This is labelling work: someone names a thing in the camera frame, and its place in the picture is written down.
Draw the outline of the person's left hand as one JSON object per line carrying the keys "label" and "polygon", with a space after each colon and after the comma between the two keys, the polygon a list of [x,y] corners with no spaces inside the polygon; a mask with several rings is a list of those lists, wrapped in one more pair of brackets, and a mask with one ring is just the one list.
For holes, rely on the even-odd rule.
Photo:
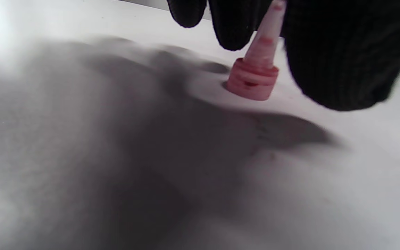
{"label": "person's left hand", "polygon": [[337,111],[385,101],[400,73],[400,0],[169,0],[173,19],[194,27],[209,6],[219,44],[236,51],[226,83],[243,98],[269,98],[284,39],[291,75],[308,98]]}

